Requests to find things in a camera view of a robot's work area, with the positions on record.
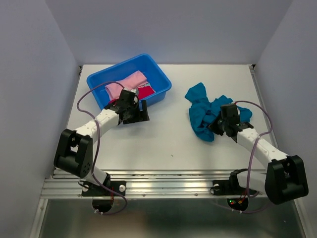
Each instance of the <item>gray wall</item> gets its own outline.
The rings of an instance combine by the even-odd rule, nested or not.
[[[305,207],[317,236],[317,1],[295,0],[264,50],[256,74],[278,145],[305,161]]]
[[[25,238],[78,66],[43,0],[1,0],[0,30],[0,237]]]
[[[291,0],[46,0],[80,63],[256,63]]]

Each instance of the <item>pink cloth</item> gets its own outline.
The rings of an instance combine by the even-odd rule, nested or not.
[[[147,78],[144,76],[144,74],[140,71],[136,71],[130,76],[126,77],[123,80],[117,81],[118,83],[121,83],[123,87],[131,90],[138,88],[144,84],[147,84]],[[122,87],[116,83],[108,84],[106,87],[106,92],[109,95],[110,100],[119,98]]]

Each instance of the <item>blue plastic container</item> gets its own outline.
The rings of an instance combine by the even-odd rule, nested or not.
[[[94,87],[107,81],[119,81],[125,79],[138,70],[145,75],[147,81],[155,91],[154,94],[143,99],[147,101],[147,105],[150,106],[163,100],[166,92],[171,89],[172,84],[160,67],[148,54],[135,56],[122,63],[118,63],[114,66],[93,73],[88,76],[87,84],[90,89],[93,89]],[[101,110],[110,101],[109,95],[105,90],[105,86],[101,86],[94,90],[93,94]]]

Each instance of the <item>red cloth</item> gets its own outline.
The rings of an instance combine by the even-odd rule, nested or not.
[[[151,88],[151,86],[146,86],[146,87],[140,87],[138,88],[139,90],[139,100],[146,98],[149,95],[154,94],[154,90]]]

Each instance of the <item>white table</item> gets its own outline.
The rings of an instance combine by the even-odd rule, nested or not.
[[[76,103],[89,90],[87,77],[110,66],[83,66],[67,128],[75,129],[91,119],[77,111]],[[148,107],[150,121],[120,125],[102,137],[97,166],[103,170],[246,168],[250,153],[232,139],[216,136],[210,143],[194,134],[188,115],[191,103],[184,96],[190,87],[202,82],[210,101],[225,95],[259,104],[248,65],[161,64],[160,67],[172,82],[171,90],[163,101]],[[267,131],[262,112],[252,105],[245,106],[253,112],[251,124],[257,131]],[[82,101],[81,107],[94,115],[100,112],[92,94]],[[263,167],[254,160],[253,168]]]

